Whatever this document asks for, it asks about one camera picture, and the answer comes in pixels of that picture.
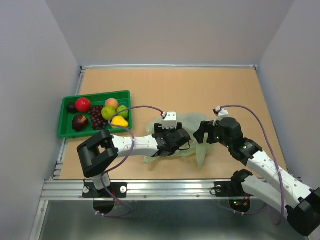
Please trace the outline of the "light green plastic bag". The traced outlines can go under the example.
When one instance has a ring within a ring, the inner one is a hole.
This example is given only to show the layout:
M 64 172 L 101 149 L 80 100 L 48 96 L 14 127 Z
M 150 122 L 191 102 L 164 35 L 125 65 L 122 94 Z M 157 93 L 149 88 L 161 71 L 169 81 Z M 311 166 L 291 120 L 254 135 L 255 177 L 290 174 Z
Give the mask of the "light green plastic bag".
M 183 151 L 176 151 L 172 156 L 167 157 L 149 157 L 144 158 L 146 164 L 151 164 L 157 160 L 173 160 L 181 159 L 184 160 L 191 155 L 195 155 L 196 166 L 198 169 L 201 169 L 205 163 L 206 155 L 213 150 L 213 145 L 208 144 L 205 141 L 202 144 L 199 144 L 193 134 L 199 129 L 202 121 L 212 121 L 213 119 L 200 112 L 189 112 L 189 113 L 177 113 L 177 121 L 182 123 L 182 128 L 187 131 L 190 135 L 190 148 L 187 149 L 187 144 L 182 148 Z

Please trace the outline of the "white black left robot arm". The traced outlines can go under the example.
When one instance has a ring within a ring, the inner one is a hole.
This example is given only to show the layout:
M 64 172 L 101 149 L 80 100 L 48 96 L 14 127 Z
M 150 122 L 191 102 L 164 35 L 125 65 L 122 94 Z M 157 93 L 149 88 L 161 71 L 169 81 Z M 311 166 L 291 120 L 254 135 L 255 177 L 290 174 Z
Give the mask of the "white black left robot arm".
M 143 137 L 120 137 L 102 130 L 77 147 L 77 153 L 85 178 L 90 179 L 94 191 L 100 197 L 111 193 L 111 181 L 107 168 L 117 158 L 127 159 L 129 156 L 170 157 L 176 151 L 182 151 L 189 145 L 191 137 L 177 123 L 176 128 L 163 128 L 156 123 L 154 133 Z

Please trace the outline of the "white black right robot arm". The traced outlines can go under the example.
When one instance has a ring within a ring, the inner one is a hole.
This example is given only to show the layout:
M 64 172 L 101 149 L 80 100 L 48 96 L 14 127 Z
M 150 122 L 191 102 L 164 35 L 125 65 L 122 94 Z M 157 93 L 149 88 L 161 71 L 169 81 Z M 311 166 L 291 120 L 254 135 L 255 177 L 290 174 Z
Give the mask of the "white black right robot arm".
M 234 118 L 202 121 L 193 136 L 201 144 L 205 134 L 208 134 L 208 144 L 225 146 L 234 159 L 264 178 L 260 180 L 248 173 L 232 180 L 233 194 L 247 193 L 259 198 L 283 213 L 290 226 L 302 236 L 310 236 L 319 227 L 320 190 L 312 189 L 277 167 L 257 143 L 243 136 L 241 125 Z

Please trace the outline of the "yellow pear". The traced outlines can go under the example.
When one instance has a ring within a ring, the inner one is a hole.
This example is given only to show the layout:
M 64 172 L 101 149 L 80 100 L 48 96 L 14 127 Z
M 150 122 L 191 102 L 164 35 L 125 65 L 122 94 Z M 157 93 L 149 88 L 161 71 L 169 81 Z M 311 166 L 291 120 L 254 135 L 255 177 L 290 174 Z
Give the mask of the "yellow pear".
M 120 115 L 115 116 L 111 120 L 111 127 L 113 129 L 117 129 L 117 128 L 120 128 L 120 127 L 127 128 L 128 126 L 129 126 L 128 121 L 125 118 L 123 118 L 122 116 L 120 116 Z

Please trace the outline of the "green round apple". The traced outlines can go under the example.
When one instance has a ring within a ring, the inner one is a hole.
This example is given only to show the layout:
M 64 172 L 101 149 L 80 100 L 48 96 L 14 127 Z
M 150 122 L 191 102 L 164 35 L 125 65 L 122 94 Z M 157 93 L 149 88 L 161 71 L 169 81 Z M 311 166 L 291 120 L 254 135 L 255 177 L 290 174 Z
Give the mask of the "green round apple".
M 113 106 L 105 106 L 101 110 L 101 115 L 106 121 L 108 121 L 116 113 L 116 109 Z

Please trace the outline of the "bright red apple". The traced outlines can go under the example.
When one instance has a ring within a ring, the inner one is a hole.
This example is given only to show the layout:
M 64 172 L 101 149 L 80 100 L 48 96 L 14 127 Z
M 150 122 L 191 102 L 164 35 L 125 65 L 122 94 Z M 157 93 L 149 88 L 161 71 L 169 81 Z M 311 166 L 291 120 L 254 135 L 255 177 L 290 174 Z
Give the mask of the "bright red apple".
M 75 108 L 78 112 L 86 113 L 91 109 L 91 101 L 86 97 L 81 97 L 75 102 Z

